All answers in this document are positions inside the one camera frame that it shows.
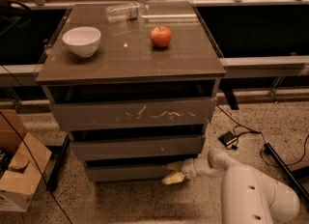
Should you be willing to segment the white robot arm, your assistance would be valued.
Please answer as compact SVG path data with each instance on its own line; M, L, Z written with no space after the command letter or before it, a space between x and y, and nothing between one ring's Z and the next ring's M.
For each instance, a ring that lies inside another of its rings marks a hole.
M207 156L169 163L172 173L163 184L201 176L221 177L222 224L274 224L294 220L300 209L297 194L286 184L245 165L218 148Z

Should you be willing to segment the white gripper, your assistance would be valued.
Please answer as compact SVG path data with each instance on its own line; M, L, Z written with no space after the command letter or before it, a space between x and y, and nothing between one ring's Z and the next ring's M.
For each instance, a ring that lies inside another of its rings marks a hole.
M181 172L173 172L172 174L166 176L162 180L162 183L165 185L180 183L184 180L184 178L187 180L192 180L198 177L193 158L187 159L184 162L177 161L168 163L166 168L171 171L181 170Z

